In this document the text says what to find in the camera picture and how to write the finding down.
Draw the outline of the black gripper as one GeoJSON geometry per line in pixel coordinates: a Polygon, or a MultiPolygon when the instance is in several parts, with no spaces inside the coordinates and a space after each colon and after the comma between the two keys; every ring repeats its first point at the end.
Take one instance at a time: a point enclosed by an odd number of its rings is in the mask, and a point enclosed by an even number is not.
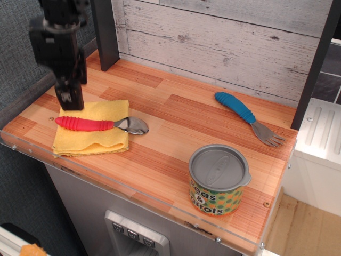
{"type": "Polygon", "coordinates": [[[65,111],[84,109],[81,84],[87,83],[84,50],[78,47],[80,21],[59,25],[43,16],[30,20],[29,38],[38,64],[54,73],[55,92],[65,111]]]}

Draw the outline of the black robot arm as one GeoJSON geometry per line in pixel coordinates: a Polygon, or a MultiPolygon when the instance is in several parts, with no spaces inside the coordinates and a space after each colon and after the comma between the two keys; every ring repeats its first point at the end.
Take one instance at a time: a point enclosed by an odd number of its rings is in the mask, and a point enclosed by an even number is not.
{"type": "Polygon", "coordinates": [[[55,92],[63,110],[83,110],[82,85],[87,83],[86,57],[77,31],[87,24],[89,1],[40,1],[43,16],[30,20],[29,37],[39,65],[56,78],[55,92]]]}

